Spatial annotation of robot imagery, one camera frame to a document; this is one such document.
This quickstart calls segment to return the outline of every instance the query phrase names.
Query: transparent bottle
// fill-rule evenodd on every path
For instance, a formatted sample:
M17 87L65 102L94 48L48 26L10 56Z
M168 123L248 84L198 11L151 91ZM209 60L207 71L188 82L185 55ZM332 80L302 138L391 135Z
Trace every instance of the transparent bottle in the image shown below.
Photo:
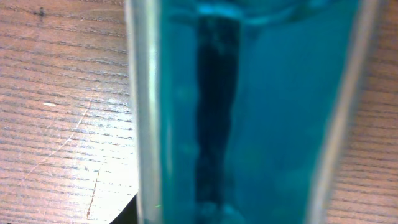
M145 223L318 223L311 201L327 196L311 193L365 4L136 2Z

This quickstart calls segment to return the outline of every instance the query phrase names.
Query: blue liquid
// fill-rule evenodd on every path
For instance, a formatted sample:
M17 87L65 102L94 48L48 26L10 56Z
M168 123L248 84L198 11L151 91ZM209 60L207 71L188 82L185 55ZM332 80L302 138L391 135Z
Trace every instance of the blue liquid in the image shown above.
M198 217L201 224L303 223L358 0L327 4L316 13L307 7L285 7L270 16L223 6L212 11L202 4L194 7L193 16L187 16L193 11L186 7L166 7L171 16L163 21L167 46L162 56L169 64L161 97L162 120L170 126L162 130L164 219L173 224L198 223ZM206 16L237 21L239 41L234 44L235 60L218 64L234 68L229 72L237 78L233 104L224 116L214 117L210 109L208 120L201 121L200 102L211 100L203 90L223 92L198 83L199 57L206 57L199 54L203 36L198 35L198 21ZM216 48L229 49L225 44ZM215 70L208 73L217 75ZM225 77L220 88L227 88L228 82ZM230 127L224 146L218 125L226 116ZM203 122L214 126L205 131L206 139L214 137L213 145L218 142L212 150L223 153L218 166L201 173L197 167L203 143L198 132ZM206 193L211 190L199 183L203 176L208 177L204 182L217 186L210 187L218 188L213 190L217 193Z

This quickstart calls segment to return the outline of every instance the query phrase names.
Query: brown wood grain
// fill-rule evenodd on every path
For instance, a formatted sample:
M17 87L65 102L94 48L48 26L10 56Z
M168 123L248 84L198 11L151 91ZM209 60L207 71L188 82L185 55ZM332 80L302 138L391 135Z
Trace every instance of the brown wood grain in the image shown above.
M137 192L123 1L0 1L0 223L109 223Z
M136 193L123 4L0 1L0 223L109 223ZM329 223L398 223L397 12L391 1Z

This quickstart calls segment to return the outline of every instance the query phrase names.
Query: wooden surface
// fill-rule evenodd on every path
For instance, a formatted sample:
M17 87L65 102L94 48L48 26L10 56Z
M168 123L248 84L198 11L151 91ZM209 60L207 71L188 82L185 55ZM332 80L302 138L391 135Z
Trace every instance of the wooden surface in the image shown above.
M136 193L123 4L0 0L0 223L109 223ZM329 223L398 223L397 1L381 28Z

